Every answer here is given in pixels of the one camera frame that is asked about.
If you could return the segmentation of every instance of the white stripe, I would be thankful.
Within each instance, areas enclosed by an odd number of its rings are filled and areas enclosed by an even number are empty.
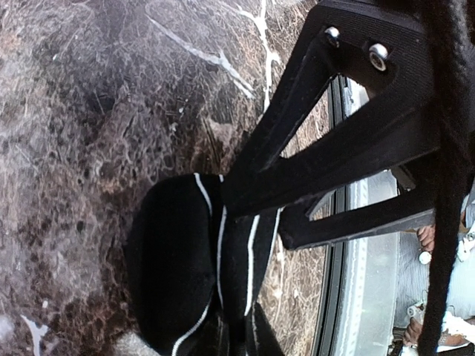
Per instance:
[[[226,210],[226,206],[223,205],[223,214],[221,215],[220,231],[217,236],[217,262],[216,262],[217,293],[220,296],[220,302],[221,302],[222,308],[224,308],[224,305],[223,305],[223,293],[221,291],[221,251],[223,248],[223,233],[224,233],[224,225],[226,224],[227,214],[228,212]]]
[[[267,260],[267,268],[269,267],[270,260],[272,259],[272,252],[274,251],[274,245],[275,245],[275,240],[277,237],[277,230],[279,227],[279,222],[281,221],[281,212],[283,211],[284,208],[279,208],[277,209],[277,215],[275,215],[275,225],[274,225],[274,233],[272,235],[272,244],[270,246],[270,253],[269,253],[269,259]]]
[[[260,215],[256,215],[254,220],[252,221],[251,232],[249,234],[249,240],[247,242],[247,256],[249,261],[247,263],[248,271],[247,271],[247,301],[246,301],[246,311],[244,312],[244,316],[247,316],[249,310],[251,310],[252,305],[252,289],[253,289],[253,282],[254,282],[254,238],[255,232],[258,230],[259,219],[261,218]]]
[[[206,204],[208,204],[209,216],[212,217],[213,216],[213,209],[212,209],[212,206],[211,206],[211,200],[209,199],[208,192],[206,191],[204,185],[201,182],[200,175],[198,173],[195,173],[194,174],[194,179],[196,180],[196,185],[201,190],[201,194],[203,195],[203,198],[205,198],[205,200],[206,200]]]
[[[177,342],[174,344],[173,346],[173,351],[171,352],[171,356],[177,356],[177,353],[178,353],[178,349],[180,348],[181,344],[183,343],[183,341],[185,341],[188,337],[190,337],[191,334],[193,334],[195,331],[197,331],[197,329],[200,327],[200,325],[203,323],[203,321],[205,320],[206,318],[206,315],[208,314],[208,309],[209,309],[209,306],[211,305],[211,301],[212,299],[209,300],[208,302],[208,305],[206,306],[205,308],[205,311],[203,312],[203,314],[201,315],[200,319],[198,320],[198,322],[191,328],[188,330],[188,332],[186,332],[186,334],[184,334],[182,337],[180,337]]]

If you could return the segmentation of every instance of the white marble vein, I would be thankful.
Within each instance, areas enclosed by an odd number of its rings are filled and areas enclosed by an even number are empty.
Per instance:
[[[254,91],[254,88],[246,80],[244,80],[244,78],[238,73],[237,70],[234,69],[234,67],[231,65],[231,63],[229,63],[229,60],[226,58],[226,55],[222,50],[219,50],[219,57],[210,53],[205,53],[202,50],[195,48],[191,43],[181,39],[179,36],[173,33],[173,31],[170,31],[168,28],[162,26],[159,22],[152,19],[152,17],[150,17],[149,15],[146,16],[148,17],[150,22],[154,24],[154,26],[158,28],[158,30],[160,30],[161,33],[169,37],[182,49],[186,50],[193,56],[202,59],[203,61],[206,61],[213,65],[219,65],[221,68],[223,68],[234,79],[234,83],[240,90],[243,91],[244,95],[246,95],[250,99],[254,98],[254,95],[252,95],[252,91]]]
[[[277,62],[281,63],[281,58],[280,56],[276,53],[270,50],[269,47],[269,42],[267,41],[267,23],[266,23],[266,13],[267,13],[267,0],[261,0],[261,12],[259,16],[254,16],[252,15],[249,11],[243,10],[241,6],[237,6],[237,9],[230,7],[228,4],[224,4],[224,7],[227,7],[228,9],[236,12],[237,14],[247,17],[250,19],[252,22],[254,22],[256,28],[259,31],[259,36],[262,41],[262,45],[264,47],[264,50],[266,51],[266,60],[265,60],[265,65],[264,65],[264,73],[266,77],[266,84],[264,86],[264,106],[263,106],[263,111],[265,112],[267,108],[269,107],[270,103],[270,91],[272,89],[272,63]]]
[[[24,315],[20,315],[23,319],[24,322],[28,325],[28,328],[30,329],[31,336],[33,337],[33,355],[34,356],[41,356],[40,354],[40,348],[39,348],[39,343],[42,340],[42,337],[46,335],[48,332],[48,327],[46,325],[43,325],[41,328],[38,328],[36,324],[29,320],[27,317]]]

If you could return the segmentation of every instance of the person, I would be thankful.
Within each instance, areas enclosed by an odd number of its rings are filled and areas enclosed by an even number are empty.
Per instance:
[[[422,324],[409,318],[407,308],[426,300],[429,265],[419,262],[421,251],[432,252],[435,226],[424,226],[414,233],[401,233],[399,240],[398,295],[394,318],[395,335],[402,337],[405,346],[417,345]],[[475,325],[475,257],[473,253],[465,260],[456,260],[449,285],[448,311]],[[440,346],[461,346],[468,341],[462,335],[450,335],[443,331]]]

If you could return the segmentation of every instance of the screw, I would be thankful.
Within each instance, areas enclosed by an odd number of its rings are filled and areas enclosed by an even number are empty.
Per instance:
[[[333,47],[340,47],[340,42],[338,41],[338,38],[340,37],[340,31],[338,31],[338,28],[336,27],[328,27],[325,30],[325,35],[327,36],[328,42],[333,46]]]
[[[384,72],[386,70],[387,49],[380,43],[370,47],[370,61],[374,68]]]

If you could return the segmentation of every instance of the black rope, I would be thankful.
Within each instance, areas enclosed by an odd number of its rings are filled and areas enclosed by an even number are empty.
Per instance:
[[[468,32],[472,44],[475,43],[475,0],[467,1]]]
[[[464,0],[423,0],[422,21],[433,59],[436,95],[430,112],[440,127],[436,237],[430,264],[427,309],[418,352],[432,356],[447,308],[448,285],[457,248],[460,207],[470,169],[468,155],[469,44]]]

